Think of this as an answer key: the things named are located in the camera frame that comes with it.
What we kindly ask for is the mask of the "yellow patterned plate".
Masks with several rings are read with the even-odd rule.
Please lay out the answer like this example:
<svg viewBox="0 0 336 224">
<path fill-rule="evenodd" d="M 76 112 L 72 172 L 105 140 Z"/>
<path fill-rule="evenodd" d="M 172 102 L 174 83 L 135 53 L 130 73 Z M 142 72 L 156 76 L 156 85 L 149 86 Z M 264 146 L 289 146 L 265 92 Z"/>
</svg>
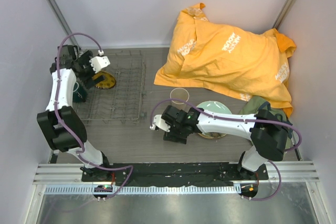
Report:
<svg viewBox="0 0 336 224">
<path fill-rule="evenodd" d="M 95 84 L 95 87 L 98 89 L 111 89 L 113 87 L 115 87 L 116 85 L 116 79 L 115 77 L 106 72 L 106 71 L 99 71 L 97 74 L 104 74 L 106 76 L 106 79 L 102 82 L 100 82 L 99 84 Z"/>
</svg>

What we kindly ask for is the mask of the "light green flower plate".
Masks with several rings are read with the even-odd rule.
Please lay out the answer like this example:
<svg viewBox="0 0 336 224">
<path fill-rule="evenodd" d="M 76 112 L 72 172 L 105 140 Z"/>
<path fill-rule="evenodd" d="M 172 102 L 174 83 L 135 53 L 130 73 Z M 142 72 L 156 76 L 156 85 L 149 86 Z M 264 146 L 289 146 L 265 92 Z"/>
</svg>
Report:
<svg viewBox="0 0 336 224">
<path fill-rule="evenodd" d="M 204 101 L 197 105 L 198 108 L 209 110 L 220 114 L 231 114 L 231 110 L 218 101 Z"/>
</svg>

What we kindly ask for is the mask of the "beige tall cup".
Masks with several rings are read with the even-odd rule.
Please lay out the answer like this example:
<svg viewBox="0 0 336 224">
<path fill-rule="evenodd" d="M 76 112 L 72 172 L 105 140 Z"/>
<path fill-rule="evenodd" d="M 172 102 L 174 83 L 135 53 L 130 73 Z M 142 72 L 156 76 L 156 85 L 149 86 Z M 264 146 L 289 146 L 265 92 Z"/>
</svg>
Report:
<svg viewBox="0 0 336 224">
<path fill-rule="evenodd" d="M 190 98 L 189 92 L 184 88 L 175 88 L 170 92 L 171 105 L 179 110 L 185 110 L 186 104 L 182 101 L 188 101 Z"/>
</svg>

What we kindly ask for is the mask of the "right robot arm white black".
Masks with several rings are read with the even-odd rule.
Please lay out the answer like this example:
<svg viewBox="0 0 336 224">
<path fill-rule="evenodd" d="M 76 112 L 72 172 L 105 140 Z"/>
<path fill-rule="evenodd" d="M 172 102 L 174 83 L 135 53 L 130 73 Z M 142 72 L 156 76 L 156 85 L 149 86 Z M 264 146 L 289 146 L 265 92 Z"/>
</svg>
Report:
<svg viewBox="0 0 336 224">
<path fill-rule="evenodd" d="M 191 134 L 220 133 L 245 138 L 252 147 L 240 156 L 237 173 L 250 179 L 267 161 L 282 161 L 289 130 L 268 110 L 256 114 L 223 114 L 204 108 L 179 110 L 169 105 L 162 114 L 154 116 L 152 129 L 164 131 L 163 139 L 186 144 Z"/>
</svg>

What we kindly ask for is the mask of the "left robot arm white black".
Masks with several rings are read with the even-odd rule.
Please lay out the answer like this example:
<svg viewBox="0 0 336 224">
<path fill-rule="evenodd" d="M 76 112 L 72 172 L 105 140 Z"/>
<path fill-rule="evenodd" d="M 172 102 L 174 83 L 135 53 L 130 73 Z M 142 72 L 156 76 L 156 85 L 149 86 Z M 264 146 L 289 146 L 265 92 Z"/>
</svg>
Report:
<svg viewBox="0 0 336 224">
<path fill-rule="evenodd" d="M 110 61 L 102 49 L 80 52 L 78 46 L 58 47 L 58 54 L 50 67 L 53 80 L 49 103 L 37 114 L 37 123 L 53 151 L 68 153 L 83 163 L 82 171 L 105 182 L 112 174 L 108 159 L 88 141 L 84 123 L 73 108 L 74 94 L 86 101 L 85 91 L 100 84 L 105 77 L 102 69 Z"/>
</svg>

